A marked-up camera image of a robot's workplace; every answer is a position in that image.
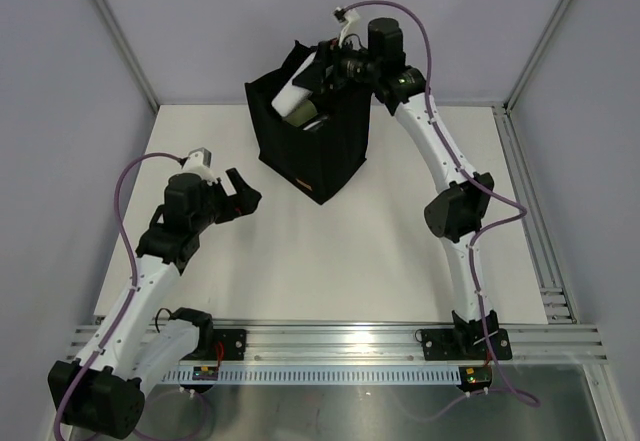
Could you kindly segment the cream white bottle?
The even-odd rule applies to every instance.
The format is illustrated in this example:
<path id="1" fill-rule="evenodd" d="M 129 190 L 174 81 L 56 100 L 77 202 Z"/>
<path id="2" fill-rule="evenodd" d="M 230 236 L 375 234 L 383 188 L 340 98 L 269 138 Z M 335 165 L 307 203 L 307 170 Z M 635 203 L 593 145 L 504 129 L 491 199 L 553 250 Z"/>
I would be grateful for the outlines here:
<path id="1" fill-rule="evenodd" d="M 311 95 L 311 91 L 294 84 L 294 79 L 306 70 L 314 61 L 316 54 L 312 52 L 297 68 L 283 88 L 271 102 L 273 109 L 282 117 L 289 116 L 297 107 Z"/>

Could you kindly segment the green bottle white cap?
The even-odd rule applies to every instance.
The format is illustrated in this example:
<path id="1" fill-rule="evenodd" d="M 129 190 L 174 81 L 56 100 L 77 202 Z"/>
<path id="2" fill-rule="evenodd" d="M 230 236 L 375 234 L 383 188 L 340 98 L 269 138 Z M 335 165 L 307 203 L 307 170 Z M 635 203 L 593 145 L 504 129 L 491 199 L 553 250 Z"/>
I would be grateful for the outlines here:
<path id="1" fill-rule="evenodd" d="M 283 118 L 291 126 L 300 128 L 318 116 L 316 106 L 310 101 L 303 101 L 296 109 Z"/>

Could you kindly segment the silver metallic bottle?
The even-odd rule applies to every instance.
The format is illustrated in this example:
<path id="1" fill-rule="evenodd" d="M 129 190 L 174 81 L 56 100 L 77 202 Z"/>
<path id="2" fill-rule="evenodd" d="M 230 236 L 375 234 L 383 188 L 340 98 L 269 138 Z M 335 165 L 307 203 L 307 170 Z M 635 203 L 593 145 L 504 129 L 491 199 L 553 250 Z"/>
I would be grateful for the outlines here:
<path id="1" fill-rule="evenodd" d="M 310 120 L 308 123 L 304 124 L 301 129 L 304 132 L 317 132 L 321 130 L 329 121 L 331 120 L 330 116 L 317 116 L 316 118 Z"/>

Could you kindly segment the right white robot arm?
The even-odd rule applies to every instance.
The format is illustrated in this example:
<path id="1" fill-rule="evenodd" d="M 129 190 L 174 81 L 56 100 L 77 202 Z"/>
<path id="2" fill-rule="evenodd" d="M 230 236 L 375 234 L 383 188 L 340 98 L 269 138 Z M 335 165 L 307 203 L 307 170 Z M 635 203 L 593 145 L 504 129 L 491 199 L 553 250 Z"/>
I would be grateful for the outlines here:
<path id="1" fill-rule="evenodd" d="M 403 33 L 393 18 L 368 24 L 368 43 L 355 49 L 344 34 L 319 43 L 272 102 L 288 116 L 312 95 L 335 93 L 349 82 L 370 87 L 416 145 L 437 195 L 424 218 L 442 244 L 453 285 L 453 325 L 443 350 L 486 360 L 500 342 L 498 316 L 483 291 L 474 241 L 482 228 L 494 180 L 478 173 L 452 141 L 422 73 L 407 64 Z"/>

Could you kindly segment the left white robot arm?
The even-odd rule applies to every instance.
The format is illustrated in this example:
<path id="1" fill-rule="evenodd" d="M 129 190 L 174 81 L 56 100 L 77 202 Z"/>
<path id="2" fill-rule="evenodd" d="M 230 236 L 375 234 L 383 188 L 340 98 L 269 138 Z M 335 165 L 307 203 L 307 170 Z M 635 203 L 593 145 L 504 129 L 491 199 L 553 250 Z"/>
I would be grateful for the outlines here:
<path id="1" fill-rule="evenodd" d="M 152 316 L 181 279 L 200 247 L 201 234 L 254 213 L 262 195 L 231 168 L 234 193 L 201 172 L 172 176 L 164 200 L 141 236 L 132 274 L 93 338 L 73 361 L 57 361 L 48 374 L 56 408 L 54 436 L 63 425 L 116 439 L 128 437 L 141 418 L 147 396 L 186 356 L 200 360 L 215 346 L 209 314 L 182 309 L 148 343 L 142 338 Z"/>

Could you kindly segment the black canvas bag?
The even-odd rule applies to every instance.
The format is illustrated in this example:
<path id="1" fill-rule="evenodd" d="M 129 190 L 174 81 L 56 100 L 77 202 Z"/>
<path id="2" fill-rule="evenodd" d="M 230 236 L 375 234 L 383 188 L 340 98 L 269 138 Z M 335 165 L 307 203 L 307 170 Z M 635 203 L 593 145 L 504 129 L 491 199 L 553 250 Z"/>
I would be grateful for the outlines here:
<path id="1" fill-rule="evenodd" d="M 343 89 L 315 96 L 311 102 L 323 118 L 305 130 L 285 122 L 271 102 L 315 50 L 300 42 L 282 65 L 245 85 L 259 160 L 322 204 L 331 199 L 366 161 L 371 89 L 349 83 Z"/>

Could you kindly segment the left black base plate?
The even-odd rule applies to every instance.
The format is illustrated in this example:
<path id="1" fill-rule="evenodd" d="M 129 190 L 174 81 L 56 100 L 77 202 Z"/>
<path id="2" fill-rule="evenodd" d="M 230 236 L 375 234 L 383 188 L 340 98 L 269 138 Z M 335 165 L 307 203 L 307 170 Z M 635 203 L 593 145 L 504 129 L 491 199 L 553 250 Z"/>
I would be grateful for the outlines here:
<path id="1" fill-rule="evenodd" d="M 198 348 L 196 359 L 203 361 L 243 361 L 247 345 L 247 331 L 240 328 L 214 329 L 206 334 Z"/>

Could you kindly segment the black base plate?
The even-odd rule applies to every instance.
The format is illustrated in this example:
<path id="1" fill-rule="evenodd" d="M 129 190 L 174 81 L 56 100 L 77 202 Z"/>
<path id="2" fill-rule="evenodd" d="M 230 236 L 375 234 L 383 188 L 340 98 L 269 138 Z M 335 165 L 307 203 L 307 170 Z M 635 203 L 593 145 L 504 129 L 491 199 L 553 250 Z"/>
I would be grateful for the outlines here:
<path id="1" fill-rule="evenodd" d="M 423 328 L 414 332 L 426 361 L 486 361 L 491 360 L 487 342 L 490 342 L 495 357 L 499 361 L 513 359 L 508 332 L 498 329 L 488 338 L 480 333 L 474 340 L 464 339 L 452 328 Z"/>
<path id="2" fill-rule="evenodd" d="M 243 361 L 247 345 L 247 331 L 240 328 L 214 329 L 206 334 L 198 348 L 196 359 L 203 361 Z"/>

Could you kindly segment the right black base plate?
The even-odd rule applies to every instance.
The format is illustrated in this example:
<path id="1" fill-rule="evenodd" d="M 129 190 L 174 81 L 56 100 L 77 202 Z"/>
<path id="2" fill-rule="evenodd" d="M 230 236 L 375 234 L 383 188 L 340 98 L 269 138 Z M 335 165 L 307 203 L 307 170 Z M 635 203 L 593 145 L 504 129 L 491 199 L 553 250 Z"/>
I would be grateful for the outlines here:
<path id="1" fill-rule="evenodd" d="M 426 361 L 486 361 L 491 360 L 487 342 L 490 342 L 495 357 L 499 361 L 513 359 L 508 332 L 498 329 L 488 338 L 480 333 L 474 340 L 464 339 L 452 328 L 423 328 L 414 332 Z"/>

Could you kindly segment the left aluminium frame post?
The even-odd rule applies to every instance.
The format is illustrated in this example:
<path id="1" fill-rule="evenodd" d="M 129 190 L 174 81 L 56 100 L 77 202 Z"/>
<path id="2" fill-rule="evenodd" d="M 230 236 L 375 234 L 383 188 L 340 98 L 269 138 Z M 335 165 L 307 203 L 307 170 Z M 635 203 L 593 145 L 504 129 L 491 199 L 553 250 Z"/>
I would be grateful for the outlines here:
<path id="1" fill-rule="evenodd" d="M 161 103 L 134 53 L 108 0 L 90 0 L 116 51 L 150 110 L 157 114 Z"/>

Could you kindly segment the aluminium frame post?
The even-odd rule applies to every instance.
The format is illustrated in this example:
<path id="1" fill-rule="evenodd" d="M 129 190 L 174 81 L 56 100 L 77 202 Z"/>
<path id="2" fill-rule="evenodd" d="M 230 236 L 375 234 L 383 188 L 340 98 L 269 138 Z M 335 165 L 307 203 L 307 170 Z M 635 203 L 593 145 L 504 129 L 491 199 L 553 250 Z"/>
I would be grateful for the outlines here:
<path id="1" fill-rule="evenodd" d="M 574 0 L 558 0 L 556 2 L 532 52 L 502 105 L 507 114 L 510 114 L 516 107 L 573 3 Z"/>
<path id="2" fill-rule="evenodd" d="M 150 110 L 157 114 L 161 103 L 134 53 L 108 0 L 90 0 L 116 51 Z"/>

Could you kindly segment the right aluminium frame post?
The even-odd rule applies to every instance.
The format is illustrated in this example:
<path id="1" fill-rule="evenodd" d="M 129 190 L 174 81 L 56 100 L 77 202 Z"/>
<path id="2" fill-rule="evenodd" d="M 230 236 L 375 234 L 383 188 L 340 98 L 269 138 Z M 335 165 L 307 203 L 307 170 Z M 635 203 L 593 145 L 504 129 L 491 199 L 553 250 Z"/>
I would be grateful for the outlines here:
<path id="1" fill-rule="evenodd" d="M 532 52 L 502 105 L 507 114 L 510 114 L 516 107 L 573 3 L 574 0 L 558 0 L 556 2 Z"/>

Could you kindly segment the aluminium mounting rail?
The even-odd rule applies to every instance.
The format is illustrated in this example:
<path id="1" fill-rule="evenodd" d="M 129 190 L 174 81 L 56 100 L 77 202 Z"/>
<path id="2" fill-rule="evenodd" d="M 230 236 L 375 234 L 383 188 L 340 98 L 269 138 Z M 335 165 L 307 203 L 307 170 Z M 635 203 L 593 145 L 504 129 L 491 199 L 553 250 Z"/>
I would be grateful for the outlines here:
<path id="1" fill-rule="evenodd" d="M 497 108 L 441 107 L 463 153 L 488 169 L 505 196 L 526 200 L 510 134 Z M 404 130 L 372 108 L 367 161 L 320 206 L 257 160 L 249 111 L 241 105 L 164 105 L 147 151 L 184 155 L 206 146 L 263 194 L 257 212 L 208 228 L 184 275 L 151 308 L 211 313 L 216 327 L 248 331 L 245 362 L 407 364 L 422 361 L 415 330 L 451 321 L 445 253 L 422 218 L 432 178 Z M 604 364 L 597 328 L 576 324 L 557 263 L 535 221 L 480 241 L 482 267 L 512 363 Z"/>

